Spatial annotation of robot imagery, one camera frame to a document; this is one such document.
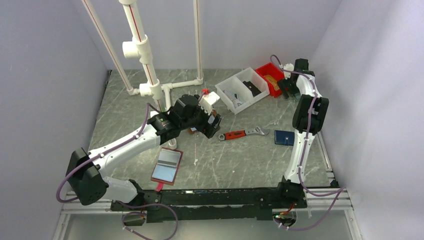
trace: white wall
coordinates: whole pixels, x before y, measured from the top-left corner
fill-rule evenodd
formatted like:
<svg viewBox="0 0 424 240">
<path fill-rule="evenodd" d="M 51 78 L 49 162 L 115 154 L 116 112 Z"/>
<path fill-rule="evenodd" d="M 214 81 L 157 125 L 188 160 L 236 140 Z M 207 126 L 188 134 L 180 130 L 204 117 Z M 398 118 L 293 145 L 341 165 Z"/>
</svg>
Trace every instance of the white wall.
<svg viewBox="0 0 424 240">
<path fill-rule="evenodd" d="M 424 239 L 424 2 L 343 0 L 312 58 L 364 239 Z"/>
<path fill-rule="evenodd" d="M 115 69 L 80 0 L 74 0 L 101 56 Z M 125 69 L 141 69 L 125 59 L 122 42 L 131 31 L 118 0 L 91 0 Z M 341 0 L 199 0 L 204 68 L 257 68 L 277 54 L 283 62 L 310 58 Z M 195 69 L 192 0 L 138 0 L 144 30 L 158 69 Z"/>
<path fill-rule="evenodd" d="M 0 4 L 0 239 L 52 239 L 56 188 L 88 147 L 107 70 L 67 0 Z"/>
</svg>

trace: marble floor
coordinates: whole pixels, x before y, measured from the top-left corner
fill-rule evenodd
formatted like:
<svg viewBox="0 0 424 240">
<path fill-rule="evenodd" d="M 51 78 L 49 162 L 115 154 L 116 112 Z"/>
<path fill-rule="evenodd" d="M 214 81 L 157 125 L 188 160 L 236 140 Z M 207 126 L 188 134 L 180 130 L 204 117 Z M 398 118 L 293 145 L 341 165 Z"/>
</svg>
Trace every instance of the marble floor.
<svg viewBox="0 0 424 240">
<path fill-rule="evenodd" d="M 198 94 L 201 89 L 216 91 L 215 84 L 240 72 L 241 69 L 204 69 L 203 86 L 189 86 L 171 90 L 171 102 L 183 94 Z M 132 86 L 145 83 L 142 70 L 126 71 Z M 158 69 L 161 83 L 178 83 L 196 78 L 195 69 Z M 107 145 L 138 128 L 143 123 L 146 103 L 151 97 L 127 94 L 120 75 L 113 71 L 97 116 L 89 149 Z M 267 96 L 234 115 L 219 101 L 214 106 L 222 116 L 221 129 L 211 139 L 201 133 L 181 132 L 177 138 L 183 157 L 173 186 L 165 189 L 210 189 L 276 187 L 289 165 L 292 146 L 274 144 L 274 130 L 293 131 L 292 118 L 297 107 L 294 99 Z M 251 129 L 257 125 L 269 128 L 269 135 L 250 135 L 241 139 L 219 141 L 218 135 L 230 131 Z M 154 189 L 152 171 L 161 147 L 147 150 L 117 167 L 112 177 L 133 179 L 143 189 Z M 319 139 L 312 144 L 305 167 L 305 183 L 309 187 L 329 186 L 326 164 L 320 151 Z"/>
</svg>

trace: red plastic bin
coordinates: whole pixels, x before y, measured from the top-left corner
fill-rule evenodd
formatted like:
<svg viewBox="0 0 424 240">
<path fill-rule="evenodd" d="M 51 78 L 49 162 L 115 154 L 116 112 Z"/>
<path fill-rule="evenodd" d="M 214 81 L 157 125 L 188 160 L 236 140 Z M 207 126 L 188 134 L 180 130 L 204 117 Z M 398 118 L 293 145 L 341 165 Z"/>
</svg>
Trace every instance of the red plastic bin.
<svg viewBox="0 0 424 240">
<path fill-rule="evenodd" d="M 257 68 L 255 70 L 259 76 L 261 76 L 265 82 L 268 84 L 269 88 L 269 95 L 273 96 L 274 98 L 281 95 L 281 89 L 275 90 L 274 85 L 272 85 L 266 78 L 265 75 L 271 75 L 275 80 L 280 81 L 284 79 L 284 73 L 280 71 L 274 64 L 271 62 Z"/>
</svg>

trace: small brown object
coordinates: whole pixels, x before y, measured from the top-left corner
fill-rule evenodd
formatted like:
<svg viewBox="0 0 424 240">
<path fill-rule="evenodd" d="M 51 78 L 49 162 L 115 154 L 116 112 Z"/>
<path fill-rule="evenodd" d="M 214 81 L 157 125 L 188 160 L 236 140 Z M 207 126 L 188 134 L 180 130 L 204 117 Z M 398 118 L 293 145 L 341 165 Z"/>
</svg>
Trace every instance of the small brown object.
<svg viewBox="0 0 424 240">
<path fill-rule="evenodd" d="M 275 78 L 273 78 L 273 76 L 271 76 L 271 75 L 265 75 L 264 77 L 266 78 L 266 80 L 268 80 L 268 82 L 270 84 L 272 84 L 274 86 L 274 90 L 275 91 L 280 90 L 280 87 L 277 84 L 277 80 L 275 80 Z"/>
<path fill-rule="evenodd" d="M 195 132 L 197 132 L 197 130 L 196 131 L 193 131 L 191 128 L 188 129 L 188 133 L 189 134 L 195 134 Z"/>
</svg>

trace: red wire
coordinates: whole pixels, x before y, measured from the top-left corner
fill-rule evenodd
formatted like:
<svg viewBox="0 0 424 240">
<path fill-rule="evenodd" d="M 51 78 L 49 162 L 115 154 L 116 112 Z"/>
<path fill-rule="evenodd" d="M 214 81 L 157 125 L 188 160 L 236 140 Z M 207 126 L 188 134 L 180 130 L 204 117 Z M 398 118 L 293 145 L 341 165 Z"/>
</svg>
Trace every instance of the red wire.
<svg viewBox="0 0 424 240">
<path fill-rule="evenodd" d="M 289 208 L 287 211 L 283 211 L 281 214 L 282 214 L 282 215 L 287 215 L 287 214 L 289 214 L 289 213 L 290 213 L 290 211 L 291 211 L 294 207 L 295 207 L 295 203 L 293 202 L 293 203 L 290 205 L 290 208 Z"/>
</svg>

